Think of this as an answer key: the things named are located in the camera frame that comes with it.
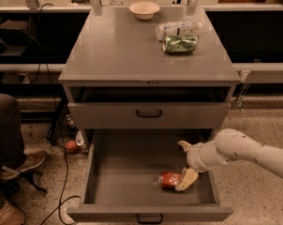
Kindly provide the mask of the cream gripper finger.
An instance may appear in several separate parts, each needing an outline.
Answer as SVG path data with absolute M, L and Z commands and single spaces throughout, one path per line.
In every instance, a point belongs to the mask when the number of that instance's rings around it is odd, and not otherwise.
M 191 168 L 184 168 L 178 184 L 175 186 L 177 191 L 184 191 L 189 188 L 199 177 L 199 173 Z
M 188 150 L 192 147 L 192 145 L 186 141 L 179 141 L 178 144 L 183 148 L 185 153 L 187 153 Z

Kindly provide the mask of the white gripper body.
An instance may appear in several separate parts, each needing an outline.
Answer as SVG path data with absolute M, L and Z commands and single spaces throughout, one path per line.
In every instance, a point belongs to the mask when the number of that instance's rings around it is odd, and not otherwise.
M 205 173 L 209 167 L 201 159 L 201 143 L 191 144 L 186 151 L 186 162 L 190 168 L 198 173 Z

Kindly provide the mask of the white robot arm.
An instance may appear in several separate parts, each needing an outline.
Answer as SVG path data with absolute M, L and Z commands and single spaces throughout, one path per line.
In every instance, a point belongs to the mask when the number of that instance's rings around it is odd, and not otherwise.
M 240 160 L 257 164 L 283 179 L 283 149 L 257 142 L 239 130 L 224 128 L 209 142 L 179 141 L 178 144 L 186 153 L 188 168 L 182 170 L 177 191 L 190 187 L 200 173 Z

